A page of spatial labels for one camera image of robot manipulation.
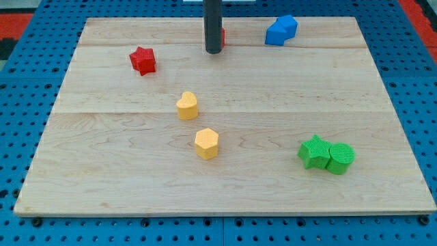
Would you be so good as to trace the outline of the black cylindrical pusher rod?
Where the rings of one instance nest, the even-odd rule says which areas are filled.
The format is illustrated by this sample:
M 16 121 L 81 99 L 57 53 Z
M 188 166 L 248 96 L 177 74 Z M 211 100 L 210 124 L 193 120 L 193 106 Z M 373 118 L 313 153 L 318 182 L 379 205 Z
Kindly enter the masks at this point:
M 209 54 L 222 50 L 222 1 L 203 0 L 205 48 Z

